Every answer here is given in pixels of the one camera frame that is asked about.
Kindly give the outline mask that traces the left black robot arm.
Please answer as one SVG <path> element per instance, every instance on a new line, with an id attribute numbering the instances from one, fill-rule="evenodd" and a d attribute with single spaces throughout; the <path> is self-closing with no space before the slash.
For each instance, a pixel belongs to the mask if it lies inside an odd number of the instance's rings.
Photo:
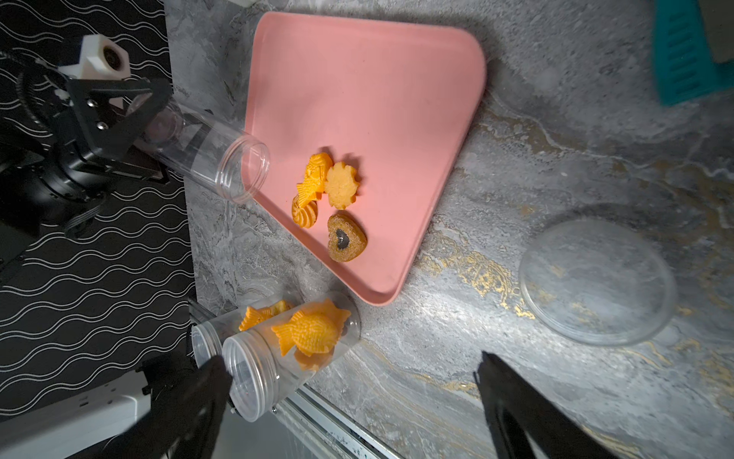
<path id="1" fill-rule="evenodd" d="M 1 127 L 1 282 L 20 270 L 45 225 L 76 239 L 123 181 L 167 182 L 166 167 L 137 147 L 172 98 L 167 80 L 72 80 L 4 50 L 28 116 L 54 138 L 44 147 Z"/>

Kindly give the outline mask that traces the orange fish cookie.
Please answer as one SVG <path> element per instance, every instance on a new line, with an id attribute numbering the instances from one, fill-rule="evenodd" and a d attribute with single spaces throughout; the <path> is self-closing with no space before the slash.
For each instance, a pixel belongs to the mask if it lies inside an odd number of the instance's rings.
<path id="1" fill-rule="evenodd" d="M 327 173 L 333 165 L 333 159 L 327 152 L 317 153 L 309 158 L 303 181 L 296 185 L 297 205 L 300 208 L 306 208 L 311 202 L 320 199 L 325 192 Z"/>

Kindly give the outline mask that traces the brown heart cookie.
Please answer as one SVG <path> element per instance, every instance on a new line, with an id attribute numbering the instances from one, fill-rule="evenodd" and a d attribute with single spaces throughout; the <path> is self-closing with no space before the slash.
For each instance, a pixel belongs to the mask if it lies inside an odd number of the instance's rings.
<path id="1" fill-rule="evenodd" d="M 352 261 L 367 247 L 366 234 L 346 213 L 337 213 L 329 218 L 328 233 L 328 253 L 336 262 Z"/>

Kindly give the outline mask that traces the orange flower cookie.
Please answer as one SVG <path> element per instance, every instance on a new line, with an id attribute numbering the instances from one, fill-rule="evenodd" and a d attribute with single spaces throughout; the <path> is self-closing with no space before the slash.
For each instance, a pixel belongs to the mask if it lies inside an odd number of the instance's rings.
<path id="1" fill-rule="evenodd" d="M 344 162 L 334 164 L 327 172 L 324 192 L 329 203 L 337 210 L 346 210 L 356 202 L 359 181 L 357 170 Z"/>

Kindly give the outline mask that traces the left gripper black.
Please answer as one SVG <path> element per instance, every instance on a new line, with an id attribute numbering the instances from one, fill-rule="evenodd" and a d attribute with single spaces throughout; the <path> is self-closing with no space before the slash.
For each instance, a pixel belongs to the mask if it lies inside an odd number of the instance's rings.
<path id="1" fill-rule="evenodd" d="M 57 142 L 34 168 L 38 212 L 97 212 L 125 181 L 166 183 L 166 168 L 135 146 L 164 110 L 167 80 L 68 80 L 72 114 L 51 121 Z M 113 99 L 143 98 L 131 112 Z"/>

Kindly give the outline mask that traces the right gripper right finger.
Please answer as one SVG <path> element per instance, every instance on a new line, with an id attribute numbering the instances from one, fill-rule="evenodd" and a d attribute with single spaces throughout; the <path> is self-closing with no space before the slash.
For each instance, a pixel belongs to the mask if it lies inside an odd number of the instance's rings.
<path id="1" fill-rule="evenodd" d="M 533 458 L 533 445 L 549 458 L 615 456 L 498 355 L 484 351 L 474 379 L 499 458 Z"/>

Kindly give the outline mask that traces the clear jar lid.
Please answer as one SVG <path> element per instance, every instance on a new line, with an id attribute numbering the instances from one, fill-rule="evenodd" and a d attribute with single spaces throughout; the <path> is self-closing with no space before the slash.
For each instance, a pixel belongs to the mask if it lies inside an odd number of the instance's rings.
<path id="1" fill-rule="evenodd" d="M 598 219 L 539 234 L 521 259 L 519 284 L 544 325 L 592 346 L 650 340 L 671 321 L 678 301 L 672 270 L 653 245 Z"/>

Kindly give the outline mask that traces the clear cookie jar handled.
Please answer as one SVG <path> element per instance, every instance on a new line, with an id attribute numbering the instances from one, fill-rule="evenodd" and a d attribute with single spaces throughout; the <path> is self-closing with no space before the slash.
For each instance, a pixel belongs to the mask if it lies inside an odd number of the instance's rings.
<path id="1" fill-rule="evenodd" d="M 265 143 L 176 97 L 151 120 L 135 146 L 237 205 L 258 193 L 270 167 Z"/>

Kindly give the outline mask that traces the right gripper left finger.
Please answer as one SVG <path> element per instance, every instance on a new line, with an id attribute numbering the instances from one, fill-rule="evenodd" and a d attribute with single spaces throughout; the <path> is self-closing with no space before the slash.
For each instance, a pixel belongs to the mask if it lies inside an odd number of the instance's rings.
<path id="1" fill-rule="evenodd" d="M 151 409 L 120 435 L 75 453 L 74 458 L 210 458 L 229 402 L 232 376 L 220 356 L 196 368 L 184 353 L 145 361 L 141 393 Z"/>

